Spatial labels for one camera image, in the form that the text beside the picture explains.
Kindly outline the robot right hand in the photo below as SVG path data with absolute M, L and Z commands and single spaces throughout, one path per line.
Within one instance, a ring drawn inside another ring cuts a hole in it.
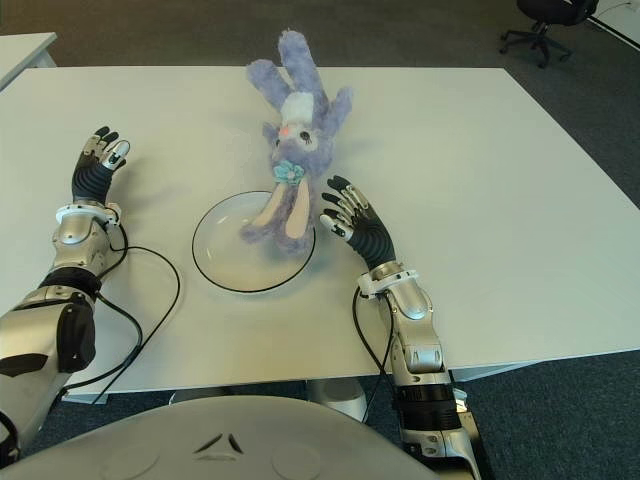
M 392 238 L 365 195 L 350 180 L 338 175 L 329 178 L 327 186 L 337 195 L 322 193 L 322 199 L 333 207 L 323 210 L 319 217 L 321 224 L 350 245 L 369 270 L 395 261 Z

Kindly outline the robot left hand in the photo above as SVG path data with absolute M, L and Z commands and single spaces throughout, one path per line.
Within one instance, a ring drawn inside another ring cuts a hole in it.
M 105 205 L 114 173 L 126 164 L 130 151 L 127 140 L 108 126 L 99 128 L 86 141 L 72 175 L 74 202 L 91 201 Z

